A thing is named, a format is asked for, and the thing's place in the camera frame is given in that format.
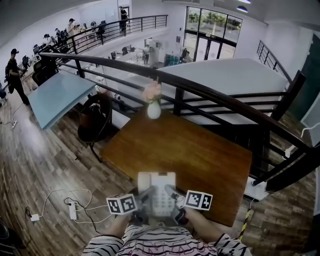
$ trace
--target balcony railing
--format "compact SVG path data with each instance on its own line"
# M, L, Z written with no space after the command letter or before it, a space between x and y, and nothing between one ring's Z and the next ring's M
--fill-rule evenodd
M261 63L273 69L274 71L282 74L290 84L292 83L292 79L288 75L287 71L281 65L281 63L276 58L276 56L269 50L269 48L261 40L259 42L258 50L256 51L256 53L258 54L259 60L261 61Z
M171 111L173 112L174 115L177 115L177 116L181 116L182 109L187 109L199 116L215 121L218 124L221 124L222 126L225 126L228 128L233 126L233 124L231 124L230 122L216 116L215 113L205 112L199 107L188 104L190 102L190 99L184 99L184 92L186 91L200 97L200 98L197 98L198 100L203 99L204 101L211 101L215 104L218 104L219 106L225 107L228 110L232 111L233 113L237 113L239 115L242 115L243 117L248 118L249 120L252 120L263 129L277 134L278 136L280 136L290 144L295 145L297 147L297 150L290 157L286 157L286 154L283 150L271 144L269 141L266 141L265 142L266 147L268 147L271 151L283 157L284 160L280 164L274 164L270 159L268 159L267 156L262 156L262 155L259 155L257 152L252 151L253 156L260 158L262 161L272 166L271 170L269 171L265 170L263 175L258 177L254 182L254 185L257 185L261 182L268 181L267 184L271 184L267 187L268 191L275 192L280 189L283 189L288 185L296 182L303 176L307 175L308 173L313 171L315 167L320 165L320 158L316 157L316 155L320 153L320 146L318 147L308 146L300 138L290 133L286 127L281 125L274 118L269 117L266 114L259 111L258 109L251 107L249 104L245 104L244 102L241 102L238 99L236 99L236 97L237 98L254 97L252 94L234 95L234 97L232 97L230 95L226 95L219 91L216 91L212 88L208 88L202 84L196 83L191 80L187 80L183 77L179 77L158 69L139 66L139 65L130 64L127 62L122 62L122 61L115 61L115 60L106 59L106 58L75 55L75 54L46 53L46 52L41 53L40 56L43 58L44 61L45 60L56 61L57 59L75 60L76 65L65 64L59 61L56 61L56 63L59 66L60 65L67 66L77 70L80 77L84 79L87 79L85 78L85 73L89 73L89 74L93 74L93 75L105 78L106 80L109 80L109 81L120 83L121 86L126 86L130 89L135 89L138 91L142 91L144 89L143 86L134 84L132 82L122 80L122 79L113 77L111 75L92 71L89 69L84 69L81 67L80 62L102 65L105 67L129 72L129 73L134 73L136 75L140 75L146 78L152 78L154 80L158 80L159 83L164 83L166 84L166 86L167 85L172 86L175 89L175 98L167 95L162 95L161 99L162 101L165 101L165 104L166 103L173 104L173 109ZM114 108L114 110L124 115L128 116L127 114L128 112L131 114L134 114L135 112L138 111L139 108L143 107L146 104L140 98L134 97L133 95L125 93L121 90L115 89L113 87L110 87L108 85L105 85L93 80L90 80L90 81L92 81L93 83L95 83L101 88L104 88L110 92L118 94L140 105L140 107L136 108L135 106L126 104L124 102L121 102L113 98L112 100L114 102L116 102L119 105L122 105L122 109ZM298 71L291 85L303 84L304 81L305 81L305 77L301 74L300 71ZM274 92L269 94L284 95L283 97L284 101L288 102L288 100L286 99L286 96L289 97L288 92Z
M63 54L81 54L91 48L104 45L117 38L167 26L168 15L144 16L128 18L111 23L104 23L87 29L64 39L41 52L54 52Z

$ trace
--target wooden table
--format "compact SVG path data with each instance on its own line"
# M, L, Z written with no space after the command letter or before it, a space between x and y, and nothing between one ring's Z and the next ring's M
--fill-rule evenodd
M137 180L139 172L175 172L183 191L213 195L204 215L231 227L241 204L252 153L186 119L140 110L102 149L101 156Z

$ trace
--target man in black clothes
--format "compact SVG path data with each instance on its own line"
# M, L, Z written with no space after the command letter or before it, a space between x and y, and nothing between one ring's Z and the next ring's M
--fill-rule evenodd
M128 14L126 12L126 10L124 10L122 8L122 6L120 7L120 12L121 12L121 22L120 22L120 27L121 27L121 31L124 31L126 29L126 26L127 26L127 22L126 21L123 21L123 20L126 20L128 19Z
M18 67L17 61L15 59L16 54L18 54L18 53L19 52L17 51L17 49L13 49L11 51L11 57L10 57L10 60L8 62L8 66L7 66L9 73L10 73L9 83L11 84L11 86L13 86L14 89L16 89L16 91L18 92L18 94L21 97L22 102L28 106L30 104L29 99L25 95L24 88L22 87L22 83L20 80L20 74L19 74L19 71L23 71L23 70Z

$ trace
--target light blue table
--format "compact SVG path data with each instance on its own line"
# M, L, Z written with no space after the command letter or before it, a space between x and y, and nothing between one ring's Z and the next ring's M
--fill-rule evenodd
M75 154L66 147L50 128L94 89L95 83L75 74L60 71L28 96L40 127L46 130L52 139L73 159L77 158Z

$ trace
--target desk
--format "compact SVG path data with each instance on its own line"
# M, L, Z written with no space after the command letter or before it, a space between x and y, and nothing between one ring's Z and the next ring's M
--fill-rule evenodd
M64 145L50 128L94 89L95 84L93 82L60 71L28 96L40 127L47 130L48 135L73 159L77 158L75 154Z
M139 172L175 172L176 186L213 195L204 215L231 227L241 204L252 153L186 119L140 110L101 150L103 159L137 180Z

